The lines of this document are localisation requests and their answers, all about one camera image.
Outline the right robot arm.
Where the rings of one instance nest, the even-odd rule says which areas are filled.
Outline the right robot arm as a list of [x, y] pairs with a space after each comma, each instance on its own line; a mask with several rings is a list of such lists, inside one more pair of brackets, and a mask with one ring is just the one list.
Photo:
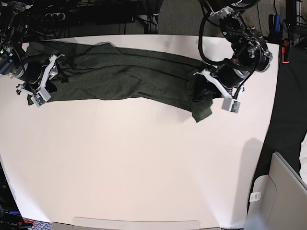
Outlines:
[[[58, 73], [58, 63], [51, 64], [51, 55], [38, 54], [28, 56], [24, 49], [23, 37], [30, 29], [26, 16], [33, 6], [33, 0], [2, 0], [0, 2], [0, 74], [22, 81], [16, 87], [16, 94], [24, 91], [28, 95], [37, 95], [45, 88], [48, 93], [55, 93], [57, 87], [51, 79]], [[47, 65], [55, 70], [49, 71], [46, 80], [43, 74]]]

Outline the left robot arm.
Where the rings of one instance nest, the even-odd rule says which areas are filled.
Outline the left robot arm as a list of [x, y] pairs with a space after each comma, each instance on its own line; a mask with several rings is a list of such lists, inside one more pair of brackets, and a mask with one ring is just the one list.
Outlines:
[[[238, 0], [201, 0], [203, 19], [199, 29], [198, 51], [204, 62], [204, 69], [232, 99], [237, 99], [243, 91], [244, 83], [254, 72], [265, 72], [272, 61], [262, 33], [250, 26], [241, 12], [254, 6], [253, 3], [239, 7]], [[218, 16], [218, 27], [224, 38], [231, 44], [233, 55], [220, 61], [205, 56], [203, 50], [204, 27], [210, 18]]]

